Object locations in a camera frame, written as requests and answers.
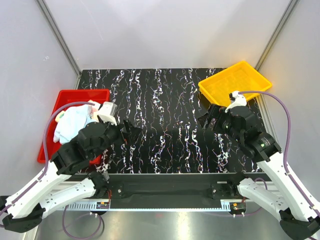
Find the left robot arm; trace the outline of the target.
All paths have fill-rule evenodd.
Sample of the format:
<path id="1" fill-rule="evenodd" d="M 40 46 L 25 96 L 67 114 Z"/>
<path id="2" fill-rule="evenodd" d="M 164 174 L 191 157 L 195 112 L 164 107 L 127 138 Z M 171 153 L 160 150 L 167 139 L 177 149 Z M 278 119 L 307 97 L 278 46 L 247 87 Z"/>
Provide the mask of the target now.
<path id="1" fill-rule="evenodd" d="M 89 174 L 80 183 L 64 190 L 52 192 L 52 189 L 87 168 L 110 146 L 133 144 L 141 132 L 141 128 L 128 120 L 119 125 L 110 122 L 87 124 L 70 142 L 62 145 L 21 190 L 11 196 L 1 196 L 0 212 L 7 215 L 0 226 L 7 231 L 25 233 L 62 207 L 81 199 L 109 195 L 108 180 L 99 172 Z"/>

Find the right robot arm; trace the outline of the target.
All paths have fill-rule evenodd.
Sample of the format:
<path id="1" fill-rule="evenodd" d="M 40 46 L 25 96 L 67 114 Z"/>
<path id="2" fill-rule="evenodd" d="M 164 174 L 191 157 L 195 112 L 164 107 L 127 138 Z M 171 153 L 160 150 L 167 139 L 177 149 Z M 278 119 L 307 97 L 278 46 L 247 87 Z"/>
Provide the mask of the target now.
<path id="1" fill-rule="evenodd" d="M 258 204 L 278 220 L 282 230 L 293 240 L 311 238 L 319 231 L 320 218 L 292 182 L 279 144 L 270 134 L 258 130 L 256 116 L 247 106 L 226 108 L 212 104 L 197 120 L 203 129 L 214 122 L 214 132 L 234 139 L 244 155 L 267 174 L 280 192 L 277 196 L 238 173 L 227 185 L 230 197 L 242 196 Z"/>

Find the light blue towel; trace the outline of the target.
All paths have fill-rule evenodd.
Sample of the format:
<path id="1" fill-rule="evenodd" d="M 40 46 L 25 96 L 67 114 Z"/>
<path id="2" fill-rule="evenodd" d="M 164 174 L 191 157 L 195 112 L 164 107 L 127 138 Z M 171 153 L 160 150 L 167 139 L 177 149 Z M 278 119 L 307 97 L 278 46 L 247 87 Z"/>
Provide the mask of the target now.
<path id="1" fill-rule="evenodd" d="M 89 104 L 72 106 L 65 110 L 64 116 L 57 122 L 53 142 L 61 145 L 70 142 L 87 124 L 96 122 L 91 118 L 91 113 Z"/>

